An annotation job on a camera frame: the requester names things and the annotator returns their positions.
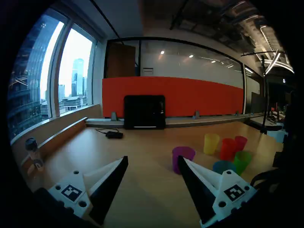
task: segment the yellow cup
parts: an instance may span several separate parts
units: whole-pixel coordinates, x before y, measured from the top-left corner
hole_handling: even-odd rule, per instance
[[[208,155],[214,154],[219,141],[219,135],[211,133],[205,134],[204,153]]]

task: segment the water bottle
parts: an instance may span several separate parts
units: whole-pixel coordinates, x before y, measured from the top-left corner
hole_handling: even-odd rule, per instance
[[[33,160],[33,163],[35,167],[39,171],[43,171],[44,164],[40,157],[40,153],[38,150],[37,142],[34,138],[29,138],[25,141],[25,149],[28,151],[31,159]]]

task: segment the plastic cup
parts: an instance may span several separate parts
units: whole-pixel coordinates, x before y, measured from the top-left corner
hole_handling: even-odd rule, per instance
[[[220,158],[221,160],[233,161],[236,153],[236,142],[234,139],[223,139],[221,147]]]
[[[214,154],[219,141],[219,135],[211,133],[205,134],[204,153],[208,155]]]
[[[173,160],[172,160],[173,171],[177,174],[181,174],[181,172],[179,171],[179,168],[178,168],[178,164],[177,164],[178,156],[181,155],[184,158],[192,161],[195,156],[195,150],[193,150],[192,148],[190,148],[188,146],[178,146],[172,150],[172,155],[173,155],[172,156],[173,157]]]
[[[246,169],[247,165],[250,163],[250,161],[251,161],[250,153],[244,150],[238,151],[235,154],[234,162],[233,162],[233,164],[236,167],[236,173],[238,175],[241,175],[242,172]]]
[[[231,169],[236,173],[235,165],[230,161],[217,161],[213,164],[212,170],[216,173],[223,174],[224,171]]]
[[[243,136],[236,136],[234,140],[236,142],[236,151],[244,150],[248,139]]]

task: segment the bottle cap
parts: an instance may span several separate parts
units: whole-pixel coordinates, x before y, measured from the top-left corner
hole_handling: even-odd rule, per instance
[[[37,142],[34,138],[29,138],[25,141],[25,149],[26,150],[36,150],[37,149]]]

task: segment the blue cup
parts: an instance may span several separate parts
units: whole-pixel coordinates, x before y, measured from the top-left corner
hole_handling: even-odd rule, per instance
[[[231,169],[236,172],[236,167],[229,161],[217,161],[213,164],[212,170],[216,173],[223,174],[224,171]]]

